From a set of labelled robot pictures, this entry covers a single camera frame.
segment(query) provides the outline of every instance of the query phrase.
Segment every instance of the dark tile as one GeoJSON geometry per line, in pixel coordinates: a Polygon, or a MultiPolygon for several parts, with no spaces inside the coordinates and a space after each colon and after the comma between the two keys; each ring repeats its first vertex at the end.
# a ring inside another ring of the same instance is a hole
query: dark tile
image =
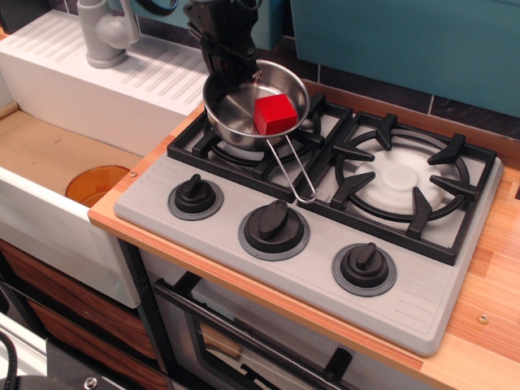
{"type": "Polygon", "coordinates": [[[338,71],[330,67],[321,66],[319,79],[320,83],[324,85],[358,93],[425,114],[428,112],[431,104],[431,95],[429,93],[414,91],[394,84],[384,83],[383,81],[338,71]]]}
{"type": "Polygon", "coordinates": [[[294,39],[284,37],[273,50],[259,51],[260,59],[279,63],[302,79],[318,81],[318,65],[297,58],[294,39]]]}
{"type": "Polygon", "coordinates": [[[143,34],[180,43],[185,46],[200,47],[198,40],[186,28],[158,22],[157,20],[147,19],[141,16],[137,16],[137,18],[139,19],[139,27],[143,34]]]}
{"type": "Polygon", "coordinates": [[[50,7],[61,11],[61,12],[67,12],[68,11],[73,15],[78,15],[78,0],[49,0],[50,7]]]}
{"type": "Polygon", "coordinates": [[[520,140],[520,118],[435,97],[431,114],[520,140]]]}
{"type": "Polygon", "coordinates": [[[12,34],[32,23],[50,10],[46,0],[19,0],[0,2],[2,32],[12,34]]]}
{"type": "Polygon", "coordinates": [[[293,12],[291,10],[291,1],[286,0],[284,8],[284,35],[294,37],[293,12]]]}

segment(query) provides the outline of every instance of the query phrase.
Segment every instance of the backsplash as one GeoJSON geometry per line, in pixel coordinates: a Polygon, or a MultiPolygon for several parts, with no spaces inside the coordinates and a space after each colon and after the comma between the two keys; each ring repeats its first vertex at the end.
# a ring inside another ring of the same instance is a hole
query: backsplash
{"type": "MultiPolygon", "coordinates": [[[[50,5],[57,10],[77,14],[77,0],[50,0],[50,5]]],[[[164,24],[138,16],[141,31],[144,34],[174,41],[183,45],[197,47],[197,41],[188,30],[164,24]]],[[[337,71],[316,63],[297,58],[293,39],[292,19],[289,0],[285,5],[284,38],[273,50],[261,50],[261,58],[280,63],[291,69],[302,79],[319,82],[338,89],[358,93],[369,98],[403,106],[424,114],[450,119],[458,123],[501,134],[520,140],[520,118],[503,115],[475,106],[469,106],[450,99],[422,93],[397,85],[357,76],[352,73],[337,71]]]]}

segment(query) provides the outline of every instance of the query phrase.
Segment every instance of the oven window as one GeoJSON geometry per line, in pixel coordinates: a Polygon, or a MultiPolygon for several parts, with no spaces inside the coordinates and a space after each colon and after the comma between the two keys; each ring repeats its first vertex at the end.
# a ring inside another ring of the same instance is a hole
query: oven window
{"type": "Polygon", "coordinates": [[[262,390],[312,390],[315,386],[193,318],[196,348],[207,364],[244,385],[262,390]]]}

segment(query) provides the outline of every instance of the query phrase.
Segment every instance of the cabinet door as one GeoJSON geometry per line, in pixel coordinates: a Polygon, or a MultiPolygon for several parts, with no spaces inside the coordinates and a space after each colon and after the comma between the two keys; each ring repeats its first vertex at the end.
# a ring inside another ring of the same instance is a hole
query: cabinet door
{"type": "Polygon", "coordinates": [[[0,251],[24,282],[138,353],[156,358],[145,327],[135,312],[2,240],[0,251]]]}
{"type": "Polygon", "coordinates": [[[122,353],[36,302],[29,300],[29,305],[34,309],[47,331],[56,339],[102,363],[110,370],[129,378],[144,389],[168,389],[167,380],[157,371],[144,366],[133,357],[122,353]]]}

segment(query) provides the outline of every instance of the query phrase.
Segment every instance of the wooden countertop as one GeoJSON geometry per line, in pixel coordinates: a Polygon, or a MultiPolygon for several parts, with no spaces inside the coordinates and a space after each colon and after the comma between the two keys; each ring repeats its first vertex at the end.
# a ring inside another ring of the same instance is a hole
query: wooden countertop
{"type": "Polygon", "coordinates": [[[357,328],[342,319],[307,305],[276,289],[242,275],[209,258],[164,240],[117,218],[113,206],[122,192],[139,177],[203,107],[198,107],[177,129],[139,162],[89,211],[92,223],[111,234],[225,288],[248,297],[316,332],[364,353],[437,388],[520,388],[520,142],[419,114],[344,91],[307,82],[311,94],[322,92],[330,102],[383,116],[397,114],[402,123],[426,130],[466,135],[468,142],[496,150],[505,173],[492,204],[466,280],[438,352],[421,357],[357,328]],[[487,315],[488,324],[479,322],[487,315]]]}

